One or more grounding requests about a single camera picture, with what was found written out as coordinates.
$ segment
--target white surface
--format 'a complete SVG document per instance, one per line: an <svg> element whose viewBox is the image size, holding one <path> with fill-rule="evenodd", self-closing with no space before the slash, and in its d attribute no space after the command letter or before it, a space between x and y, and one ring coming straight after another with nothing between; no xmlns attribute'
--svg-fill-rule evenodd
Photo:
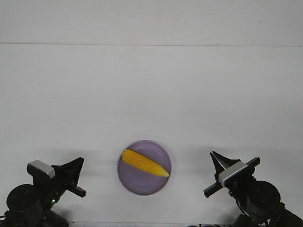
<svg viewBox="0 0 303 227"><path fill-rule="evenodd" d="M2 0L0 43L303 46L301 0Z"/></svg>
<svg viewBox="0 0 303 227"><path fill-rule="evenodd" d="M303 48L0 45L1 213L33 160L85 162L83 199L54 210L74 221L232 223L227 190L209 199L209 152L247 162L303 216ZM159 193L137 196L116 164L136 140L172 161Z"/></svg>
<svg viewBox="0 0 303 227"><path fill-rule="evenodd" d="M67 192L54 206L68 220L232 223L240 211L226 189L203 195L215 150L259 156L257 179L303 217L302 10L282 0L0 1L0 213L32 181L28 162L81 156L87 196ZM151 196L129 193L116 173L142 139L172 161Z"/></svg>

